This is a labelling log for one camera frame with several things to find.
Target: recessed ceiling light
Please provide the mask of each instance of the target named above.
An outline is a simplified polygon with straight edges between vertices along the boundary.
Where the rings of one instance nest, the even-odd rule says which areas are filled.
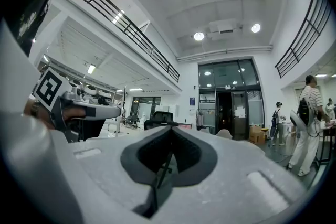
[[[94,66],[94,65],[90,65],[90,66],[89,66],[89,69],[88,69],[88,73],[89,73],[89,74],[92,74],[92,72],[95,70],[95,68],[96,68],[96,66]]]
[[[203,38],[204,38],[204,34],[201,33],[201,32],[198,32],[194,35],[194,38],[197,40],[197,41],[201,41]]]
[[[252,26],[252,32],[253,32],[253,33],[257,33],[257,32],[260,31],[260,28],[261,28],[260,24],[254,24],[254,25]]]

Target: black metal railing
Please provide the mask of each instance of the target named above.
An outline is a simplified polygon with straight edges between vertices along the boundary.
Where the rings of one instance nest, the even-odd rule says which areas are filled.
[[[110,0],[84,0],[136,43],[148,56],[178,82],[180,74],[148,37]]]
[[[286,75],[306,55],[321,35],[331,14],[328,0],[310,0],[303,23],[280,61],[275,65],[280,77]]]

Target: cardboard box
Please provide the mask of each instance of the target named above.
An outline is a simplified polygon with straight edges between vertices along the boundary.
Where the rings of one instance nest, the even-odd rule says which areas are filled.
[[[250,127],[250,135],[248,140],[255,144],[261,145],[265,143],[266,133],[261,130],[261,127],[251,126]]]

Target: doorway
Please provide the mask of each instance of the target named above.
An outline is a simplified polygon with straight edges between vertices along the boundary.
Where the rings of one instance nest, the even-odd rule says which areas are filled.
[[[219,92],[217,132],[229,130],[234,140],[248,139],[245,91]]]

